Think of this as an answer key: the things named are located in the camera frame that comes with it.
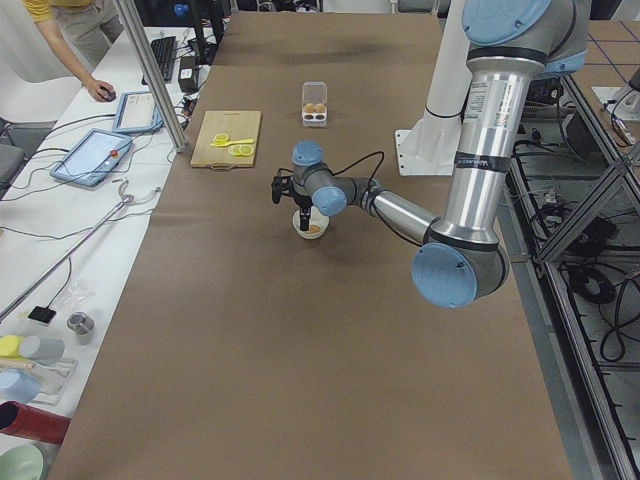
tablet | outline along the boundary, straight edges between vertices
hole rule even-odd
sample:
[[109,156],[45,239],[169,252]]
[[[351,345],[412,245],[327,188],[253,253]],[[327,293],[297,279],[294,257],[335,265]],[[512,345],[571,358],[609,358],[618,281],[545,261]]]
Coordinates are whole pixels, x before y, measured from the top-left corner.
[[97,185],[129,152],[133,138],[97,128],[87,133],[50,174],[85,187]]
[[116,133],[154,132],[162,117],[151,92],[128,92],[120,96],[113,131]]

black chair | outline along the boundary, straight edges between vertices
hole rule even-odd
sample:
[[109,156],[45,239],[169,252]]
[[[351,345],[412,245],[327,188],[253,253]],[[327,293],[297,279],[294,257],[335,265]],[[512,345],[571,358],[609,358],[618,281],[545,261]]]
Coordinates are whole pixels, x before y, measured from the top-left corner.
[[21,148],[0,144],[0,199],[25,164],[26,158]]

keyboard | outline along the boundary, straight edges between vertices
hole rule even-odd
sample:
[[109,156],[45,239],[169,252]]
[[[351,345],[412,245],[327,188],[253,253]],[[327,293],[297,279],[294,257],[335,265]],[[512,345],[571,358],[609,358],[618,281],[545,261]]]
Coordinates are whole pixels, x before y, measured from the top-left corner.
[[170,83],[173,77],[173,65],[176,62],[176,37],[162,37],[151,41],[151,51],[158,62],[164,83]]

small black square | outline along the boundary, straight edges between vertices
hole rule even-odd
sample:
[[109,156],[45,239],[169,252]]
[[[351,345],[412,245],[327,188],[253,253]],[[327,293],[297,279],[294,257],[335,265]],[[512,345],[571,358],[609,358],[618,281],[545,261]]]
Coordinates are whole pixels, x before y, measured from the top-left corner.
[[56,311],[47,307],[34,307],[31,313],[27,315],[28,318],[46,323],[47,325],[49,325],[49,322],[51,322],[55,316]]

robotic arm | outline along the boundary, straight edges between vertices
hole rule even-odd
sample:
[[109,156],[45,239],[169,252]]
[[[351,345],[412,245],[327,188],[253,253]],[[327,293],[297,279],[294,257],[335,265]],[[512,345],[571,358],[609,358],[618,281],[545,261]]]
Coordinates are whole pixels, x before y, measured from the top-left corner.
[[463,28],[473,78],[447,205],[438,217],[365,178],[336,177],[322,147],[301,142],[293,174],[276,176],[273,200],[291,196],[308,228],[311,205],[327,216],[356,205],[422,245],[413,282],[430,302],[468,305],[497,290],[509,263],[493,231],[529,83],[578,70],[590,0],[467,0]]

